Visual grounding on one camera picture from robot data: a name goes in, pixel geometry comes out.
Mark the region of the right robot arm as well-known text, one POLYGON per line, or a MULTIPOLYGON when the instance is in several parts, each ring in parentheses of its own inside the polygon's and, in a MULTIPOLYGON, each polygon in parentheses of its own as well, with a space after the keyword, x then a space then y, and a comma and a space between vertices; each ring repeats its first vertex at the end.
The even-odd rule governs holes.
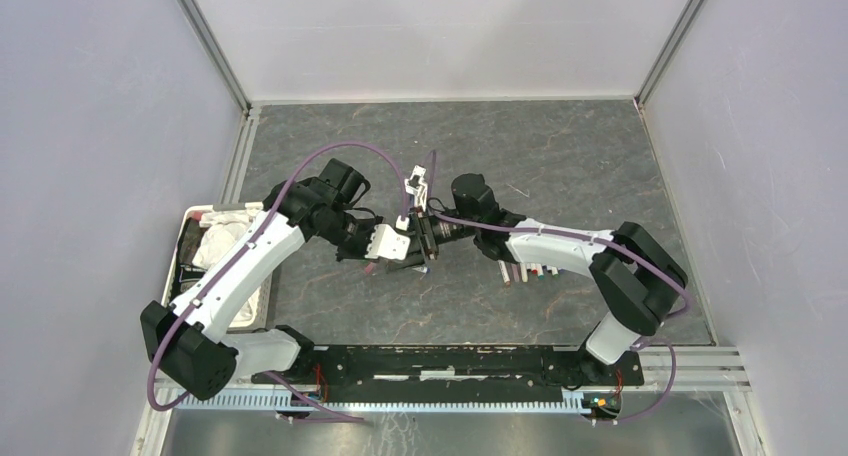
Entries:
POLYGON ((454 179, 451 208, 431 207, 421 166, 405 179, 404 189, 408 214, 375 237, 380 256, 399 268, 426 265, 442 245, 469 238, 501 267, 565 270, 594 281, 608 312, 577 358, 580 376, 591 384, 606 382, 626 352, 644 345, 665 321, 693 303, 686 272, 636 223, 593 231, 546 225, 501 207, 480 174, 454 179))

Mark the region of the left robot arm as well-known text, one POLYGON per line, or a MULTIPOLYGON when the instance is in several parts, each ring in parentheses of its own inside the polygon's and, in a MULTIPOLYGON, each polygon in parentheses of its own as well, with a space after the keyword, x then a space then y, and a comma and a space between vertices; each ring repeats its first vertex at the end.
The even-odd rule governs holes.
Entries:
POLYGON ((293 331, 228 330, 253 293, 311 238, 335 246, 339 257, 364 258, 382 220, 357 219, 351 212, 370 188, 360 172, 337 159, 316 177, 275 186, 246 233, 198 282, 172 302, 151 302, 142 310, 148 379, 163 372, 198 400, 212 398, 233 379, 266 371, 290 383, 306 381, 314 357, 293 331))

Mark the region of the brown capped white marker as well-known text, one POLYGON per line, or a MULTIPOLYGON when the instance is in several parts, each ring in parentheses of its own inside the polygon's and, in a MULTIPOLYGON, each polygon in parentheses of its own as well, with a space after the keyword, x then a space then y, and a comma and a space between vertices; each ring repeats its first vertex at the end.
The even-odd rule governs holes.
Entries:
POLYGON ((503 283, 509 287, 512 284, 510 265, 504 261, 499 261, 498 264, 503 283))

